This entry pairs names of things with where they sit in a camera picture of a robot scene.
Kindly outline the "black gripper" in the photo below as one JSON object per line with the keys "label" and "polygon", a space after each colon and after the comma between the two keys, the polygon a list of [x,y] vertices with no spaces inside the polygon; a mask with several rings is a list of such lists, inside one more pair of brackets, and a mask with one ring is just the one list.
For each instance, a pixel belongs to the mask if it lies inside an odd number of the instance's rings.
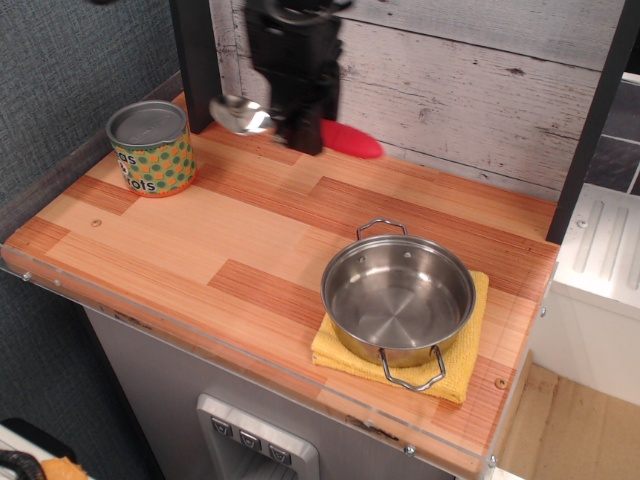
{"label": "black gripper", "polygon": [[342,53],[337,14],[351,5],[350,1],[247,1],[244,5],[253,68],[270,86],[276,136],[288,148],[321,153],[321,121],[337,119]]}

